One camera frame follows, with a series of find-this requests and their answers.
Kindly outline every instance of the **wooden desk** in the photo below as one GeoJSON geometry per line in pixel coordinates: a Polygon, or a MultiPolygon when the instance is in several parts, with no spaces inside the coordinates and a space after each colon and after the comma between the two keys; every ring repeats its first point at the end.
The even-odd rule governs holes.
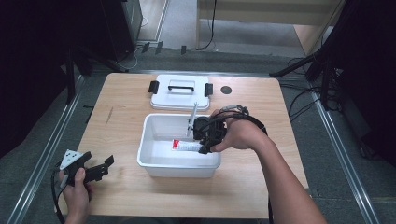
{"type": "MultiPolygon", "coordinates": [[[[279,84],[273,78],[208,77],[214,92],[211,114],[225,105],[245,105],[263,122],[291,170],[308,188],[279,84]],[[220,92],[230,86],[232,93],[220,92]]],[[[78,151],[92,153],[88,167],[114,155],[109,174],[92,182],[93,215],[141,217],[268,217],[268,191],[252,150],[228,149],[212,178],[151,177],[137,164],[143,122],[149,113],[186,113],[154,110],[149,83],[155,75],[110,74],[99,95],[78,151]]],[[[64,201],[61,209],[66,211],[64,201]]]]}
{"type": "MultiPolygon", "coordinates": [[[[345,1],[218,0],[215,20],[293,24],[304,52],[308,55],[320,43],[327,28],[335,24],[345,1]]],[[[200,48],[200,19],[212,20],[214,2],[197,0],[195,44],[197,49],[200,48]]]]}

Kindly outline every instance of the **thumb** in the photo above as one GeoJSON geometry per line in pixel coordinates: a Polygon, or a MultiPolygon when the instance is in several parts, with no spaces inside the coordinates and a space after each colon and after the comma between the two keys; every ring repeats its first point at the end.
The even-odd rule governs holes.
{"type": "Polygon", "coordinates": [[[222,152],[225,149],[227,149],[227,145],[222,141],[221,143],[218,143],[217,145],[214,145],[213,147],[210,148],[211,152],[222,152]]]}
{"type": "Polygon", "coordinates": [[[83,185],[85,179],[85,169],[79,168],[75,175],[75,185],[83,185]]]}

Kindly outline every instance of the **box lid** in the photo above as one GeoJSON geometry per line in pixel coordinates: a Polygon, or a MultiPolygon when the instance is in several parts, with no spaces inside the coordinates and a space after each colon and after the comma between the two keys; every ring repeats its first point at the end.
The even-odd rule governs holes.
{"type": "Polygon", "coordinates": [[[158,75],[158,90],[152,94],[151,105],[156,109],[192,110],[197,103],[198,110],[207,110],[208,82],[207,77],[158,75]]]}

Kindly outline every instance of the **black latch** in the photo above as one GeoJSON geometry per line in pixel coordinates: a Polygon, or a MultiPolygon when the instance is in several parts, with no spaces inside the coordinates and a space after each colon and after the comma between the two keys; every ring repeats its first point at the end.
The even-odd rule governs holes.
{"type": "Polygon", "coordinates": [[[205,84],[205,97],[208,95],[213,95],[213,84],[212,83],[205,84]]]}
{"type": "Polygon", "coordinates": [[[151,81],[149,83],[148,92],[152,92],[154,94],[157,94],[159,87],[160,87],[160,82],[159,81],[157,81],[157,80],[151,81]]]}

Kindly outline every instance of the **black handle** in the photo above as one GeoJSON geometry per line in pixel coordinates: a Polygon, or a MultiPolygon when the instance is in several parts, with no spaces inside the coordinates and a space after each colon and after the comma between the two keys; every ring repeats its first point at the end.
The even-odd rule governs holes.
{"type": "Polygon", "coordinates": [[[169,91],[172,89],[188,89],[188,90],[194,91],[194,87],[168,86],[169,91]]]}

